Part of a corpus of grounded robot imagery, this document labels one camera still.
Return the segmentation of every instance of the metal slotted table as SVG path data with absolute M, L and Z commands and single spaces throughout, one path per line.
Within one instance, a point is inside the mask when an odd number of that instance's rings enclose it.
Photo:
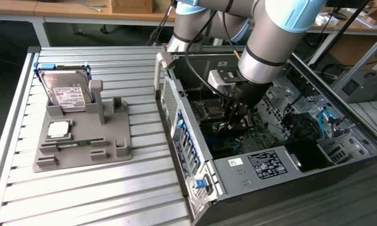
M 28 53 L 11 106 L 0 154 L 0 224 L 190 225 L 154 97 L 160 47 L 43 48 Z M 47 95 L 34 63 L 92 67 L 104 81 L 103 99 L 130 104 L 134 158 L 130 161 L 34 173 Z

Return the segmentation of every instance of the motherboard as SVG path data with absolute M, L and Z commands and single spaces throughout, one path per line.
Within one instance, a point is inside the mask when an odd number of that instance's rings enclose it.
M 222 105 L 220 99 L 191 101 L 191 107 L 214 158 L 220 159 L 271 148 L 278 142 L 278 139 L 270 132 L 258 113 L 252 113 L 255 126 L 247 133 L 232 137 L 215 136 L 215 126 L 224 123 L 224 110 Z

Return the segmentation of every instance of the warning label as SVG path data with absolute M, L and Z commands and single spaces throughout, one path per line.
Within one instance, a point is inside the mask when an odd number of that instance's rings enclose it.
M 248 158 L 260 179 L 267 179 L 288 173 L 275 151 L 250 155 Z
M 62 108 L 86 107 L 82 87 L 54 88 Z

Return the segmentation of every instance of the robotic arm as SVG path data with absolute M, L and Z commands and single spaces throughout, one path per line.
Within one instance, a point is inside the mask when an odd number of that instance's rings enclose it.
M 247 115 L 271 87 L 272 81 L 298 46 L 304 33 L 311 28 L 326 0 L 179 0 L 175 34 L 168 51 L 186 51 L 188 43 L 200 32 L 214 11 L 220 11 L 208 25 L 203 36 L 228 39 L 222 23 L 227 13 L 228 34 L 239 40 L 248 28 L 250 18 L 255 28 L 239 60 L 238 74 L 242 78 L 228 94 L 226 116 L 232 125 L 251 127 Z M 191 50 L 202 48 L 202 40 L 195 40 Z M 218 89 L 218 75 L 210 75 L 208 82 Z

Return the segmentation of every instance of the hard drive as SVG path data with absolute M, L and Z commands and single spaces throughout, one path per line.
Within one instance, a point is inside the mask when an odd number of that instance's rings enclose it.
M 50 104 L 59 105 L 64 112 L 84 111 L 86 104 L 94 103 L 90 91 L 91 75 L 86 67 L 54 67 L 54 70 L 38 70 Z

